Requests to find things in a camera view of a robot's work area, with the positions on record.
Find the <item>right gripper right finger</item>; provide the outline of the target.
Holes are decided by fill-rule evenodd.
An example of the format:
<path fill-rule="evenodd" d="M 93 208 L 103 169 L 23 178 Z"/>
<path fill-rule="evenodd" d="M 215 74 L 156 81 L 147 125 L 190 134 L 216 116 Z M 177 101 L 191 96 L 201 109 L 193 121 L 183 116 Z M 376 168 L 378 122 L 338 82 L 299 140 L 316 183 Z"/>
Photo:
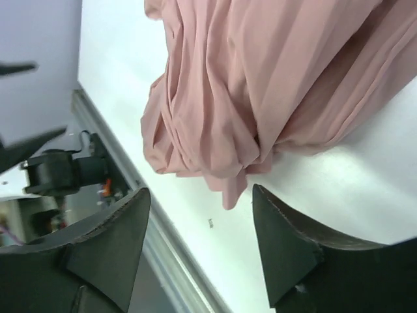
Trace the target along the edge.
<path fill-rule="evenodd" d="M 415 312 L 416 240 L 366 241 L 293 209 L 261 185 L 252 211 L 276 312 Z"/>

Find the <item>dusty pink skirt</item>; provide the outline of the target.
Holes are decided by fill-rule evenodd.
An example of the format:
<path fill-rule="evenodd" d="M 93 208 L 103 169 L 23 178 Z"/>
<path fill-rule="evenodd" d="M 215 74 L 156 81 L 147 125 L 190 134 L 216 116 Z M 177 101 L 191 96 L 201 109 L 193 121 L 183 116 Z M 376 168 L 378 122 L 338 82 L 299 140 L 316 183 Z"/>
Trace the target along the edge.
<path fill-rule="evenodd" d="M 416 76 L 415 1 L 145 1 L 168 58 L 141 118 L 159 174 L 232 209 L 274 156 L 337 145 Z"/>

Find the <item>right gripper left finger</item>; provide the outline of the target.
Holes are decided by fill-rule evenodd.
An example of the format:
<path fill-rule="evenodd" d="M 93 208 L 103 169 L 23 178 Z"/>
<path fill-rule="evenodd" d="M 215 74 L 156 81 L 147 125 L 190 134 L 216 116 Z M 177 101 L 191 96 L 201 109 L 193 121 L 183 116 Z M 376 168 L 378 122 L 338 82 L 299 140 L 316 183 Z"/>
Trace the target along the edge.
<path fill-rule="evenodd" d="M 127 312 L 151 207 L 147 188 L 22 246 L 1 248 L 2 312 Z"/>

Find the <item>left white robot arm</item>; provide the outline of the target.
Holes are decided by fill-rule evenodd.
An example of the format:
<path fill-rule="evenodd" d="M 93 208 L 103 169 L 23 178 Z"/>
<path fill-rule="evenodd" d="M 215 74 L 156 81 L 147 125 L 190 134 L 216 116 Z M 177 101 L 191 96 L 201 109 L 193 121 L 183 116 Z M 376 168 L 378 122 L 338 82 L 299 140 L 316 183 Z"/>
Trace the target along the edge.
<path fill-rule="evenodd" d="M 37 68 L 38 65 L 30 61 L 25 63 L 5 63 L 1 61 L 1 77 L 30 72 Z M 47 142 L 63 135 L 65 132 L 66 127 L 59 127 L 23 138 L 6 146 L 1 141 L 1 173 L 27 160 Z"/>

